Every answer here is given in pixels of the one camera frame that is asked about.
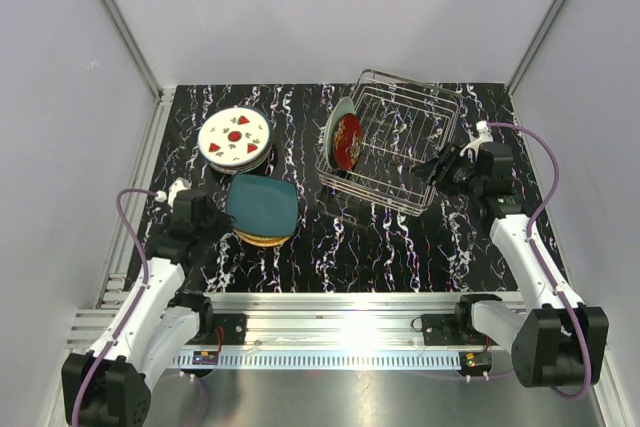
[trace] wire dish rack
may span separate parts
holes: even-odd
[[[451,140],[462,96],[433,84],[365,70],[352,99],[362,128],[358,163],[350,172],[340,171],[320,154],[320,181],[359,199],[420,215],[435,189],[412,169],[435,157]]]

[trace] plate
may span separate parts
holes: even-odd
[[[353,169],[360,157],[362,129],[354,114],[344,115],[333,134],[333,158],[341,170]]]
[[[282,180],[238,174],[229,187],[226,212],[242,233],[290,237],[298,225],[296,188]]]
[[[335,108],[329,115],[329,120],[324,128],[324,158],[331,167],[335,168],[335,162],[331,158],[331,145],[333,139],[333,133],[336,129],[338,121],[346,114],[356,113],[356,106],[353,103],[351,97],[343,97],[336,104]]]
[[[220,110],[198,133],[198,150],[214,169],[224,173],[260,165],[256,161],[264,160],[271,143],[271,124],[262,112],[251,107]]]
[[[254,245],[256,247],[280,247],[291,237],[257,237],[249,234],[245,234],[244,232],[240,232],[239,230],[235,230],[234,232],[238,237],[244,240],[247,244]]]

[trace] white plate with red pattern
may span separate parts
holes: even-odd
[[[231,107],[209,117],[198,133],[198,149],[224,173],[257,167],[271,149],[271,124],[259,110]]]

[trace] cable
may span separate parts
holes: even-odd
[[[136,234],[136,231],[133,230],[133,227],[131,226],[131,224],[127,220],[127,216],[125,215],[124,210],[122,208],[122,197],[125,194],[133,194],[133,193],[145,194],[145,195],[148,195],[150,197],[155,197],[156,196],[156,193],[152,192],[150,190],[124,189],[124,190],[120,191],[120,193],[118,193],[118,196],[116,197],[116,209],[118,210],[118,215],[120,216],[120,220],[122,221],[122,223],[124,224],[125,229],[127,230],[129,235],[133,239],[133,243],[136,246],[136,250],[138,251],[138,255],[140,255],[140,261],[142,263],[142,283],[144,284],[144,286],[142,286],[142,287],[140,287],[138,289],[138,292],[136,292],[135,297],[133,299],[133,302],[131,302],[131,305],[129,306],[127,311],[122,316],[122,320],[116,326],[116,328],[113,330],[113,340],[115,340],[115,341],[118,340],[118,337],[120,336],[120,333],[122,332],[122,330],[124,329],[125,325],[127,324],[127,321],[131,318],[131,315],[133,314],[133,311],[137,307],[138,303],[140,303],[140,299],[142,298],[142,294],[146,290],[145,286],[149,282],[149,263],[147,262],[147,256],[144,253],[144,248],[142,247],[142,243],[138,239],[138,235]],[[93,361],[93,364],[91,364],[91,367],[89,368],[89,371],[87,372],[87,375],[85,375],[84,379],[82,379],[82,384],[80,384],[80,388],[78,389],[78,394],[76,395],[76,400],[73,403],[73,410],[71,412],[71,426],[72,427],[80,427],[80,409],[82,407],[82,401],[84,400],[84,396],[87,393],[87,390],[89,388],[89,384],[91,383],[91,380],[93,379],[93,376],[95,375],[96,371],[98,370],[98,367],[100,366],[100,363],[106,357],[106,355],[109,353],[109,349],[111,349],[111,347],[113,347],[113,345],[114,345],[114,343],[111,342],[111,341],[107,342],[105,344],[105,346],[102,349],[102,351],[98,354],[98,356]]]
[[[481,354],[484,354],[487,350],[489,350],[489,347],[491,347],[491,339],[489,338],[488,335],[485,335],[485,337],[487,338],[487,340],[484,344],[484,350],[480,352]]]
[[[162,382],[165,382],[170,379],[175,379],[177,377],[185,377],[186,375],[187,374],[185,374],[184,372],[180,372],[179,374],[173,374],[168,377],[163,377],[160,380],[160,382],[158,382],[158,384],[161,384]],[[196,411],[191,416],[189,421],[186,424],[184,424],[183,427],[193,427],[194,425],[197,425],[197,423],[200,421],[202,417],[202,414],[204,413],[204,408],[207,401],[204,382],[193,374],[189,375],[188,377],[190,382],[195,382],[196,385],[198,386],[198,407],[196,408]]]
[[[220,352],[222,352],[222,342],[224,341],[224,329],[222,327],[217,327],[214,331],[216,334],[216,339],[218,339],[218,351],[216,352],[216,357],[220,358]]]
[[[551,197],[553,197],[553,194],[555,194],[556,189],[558,188],[558,181],[560,176],[560,167],[558,166],[558,160],[556,159],[556,156],[554,155],[551,148],[547,145],[547,143],[544,140],[542,140],[542,138],[538,134],[532,132],[529,129],[520,127],[519,125],[506,124],[503,122],[490,122],[487,125],[489,127],[506,127],[507,129],[523,132],[533,137],[547,152],[547,154],[549,155],[549,158],[551,159],[551,163],[553,164],[553,184],[551,185],[551,189],[549,189],[549,193],[543,199],[542,203],[538,206],[536,211],[533,213],[533,215],[529,219],[529,222],[527,223],[527,238],[529,239],[529,245],[531,245],[531,250],[533,251],[533,254],[535,255],[538,262],[540,263],[540,267],[542,267],[542,270],[547,276],[547,279],[549,279],[549,282],[551,283],[553,288],[556,289],[556,293],[558,294],[558,298],[562,302],[562,305],[564,305],[565,309],[567,309],[569,318],[571,319],[571,324],[573,325],[573,330],[575,331],[576,336],[578,337],[578,344],[580,345],[580,352],[582,353],[582,362],[584,363],[584,380],[582,382],[582,387],[577,393],[567,394],[565,392],[562,392],[557,387],[552,387],[552,389],[554,392],[556,392],[558,395],[560,395],[565,399],[580,400],[585,395],[587,395],[587,393],[589,392],[589,388],[591,386],[591,357],[589,356],[589,348],[587,347],[587,341],[584,338],[584,333],[582,332],[582,328],[580,327],[580,322],[578,321],[578,317],[576,316],[576,313],[573,311],[573,308],[571,307],[571,303],[569,302],[569,299],[567,299],[567,296],[561,289],[558,289],[558,281],[551,273],[549,266],[547,265],[546,261],[544,260],[544,257],[542,256],[542,252],[536,245],[534,238],[531,236],[533,232],[533,226],[535,225],[536,220],[538,219],[538,217],[540,217],[540,214],[545,209],[545,207],[551,200]]]
[[[420,377],[426,377],[429,379],[436,379],[436,380],[448,380],[448,381],[452,381],[452,382],[479,382],[479,381],[483,381],[486,382],[487,380],[491,379],[491,380],[502,380],[502,379],[508,379],[509,377],[511,377],[513,375],[513,369],[511,370],[507,370],[506,372],[501,372],[499,374],[494,374],[494,375],[489,375],[488,378],[487,377],[462,377],[460,376],[460,374],[456,373],[455,376],[446,376],[446,375],[438,375],[438,374],[431,374],[431,373],[427,373],[427,372],[420,372],[420,371],[414,371],[411,372],[412,374],[415,375],[419,375]]]
[[[411,330],[413,330],[414,332],[422,332],[422,330],[416,329],[416,326],[415,326],[416,320],[418,319],[421,319],[421,317],[416,317],[411,321]]]

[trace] white plate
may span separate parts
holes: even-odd
[[[333,111],[329,115],[327,125],[324,127],[324,158],[329,166],[333,167],[334,163],[331,162],[331,143],[333,141],[333,133],[336,130],[336,125],[342,117],[347,114],[356,113],[356,106],[353,104],[351,97],[343,97],[336,104]]]
[[[198,149],[212,167],[234,170],[271,147],[271,124],[250,107],[232,107],[209,117],[198,133]]]
[[[250,162],[248,164],[243,164],[240,165],[238,167],[235,168],[224,168],[224,167],[220,167],[219,165],[214,164],[213,162],[209,162],[209,166],[213,169],[216,170],[222,174],[230,174],[230,175],[234,175],[234,174],[241,174],[241,173],[245,173],[245,172],[250,172],[253,169],[255,169],[256,167],[261,166],[268,158],[269,158],[269,154],[271,153],[271,147],[273,146],[273,144],[271,144],[269,147],[269,149],[267,149],[262,156],[258,157],[257,159],[255,159],[253,162]]]

